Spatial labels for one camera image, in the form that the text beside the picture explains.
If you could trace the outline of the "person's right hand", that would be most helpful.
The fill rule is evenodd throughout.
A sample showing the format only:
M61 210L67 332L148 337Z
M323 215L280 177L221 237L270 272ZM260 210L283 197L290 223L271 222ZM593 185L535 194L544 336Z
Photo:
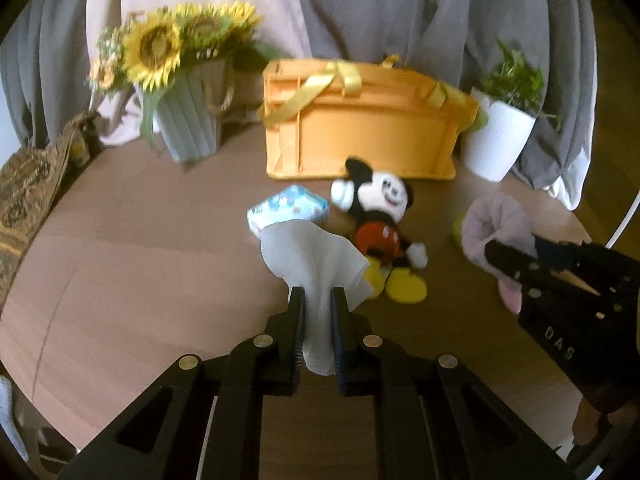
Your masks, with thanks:
M612 415L602 414L582 398L572 425L573 442L580 446L589 444L599 433L601 419L612 422Z

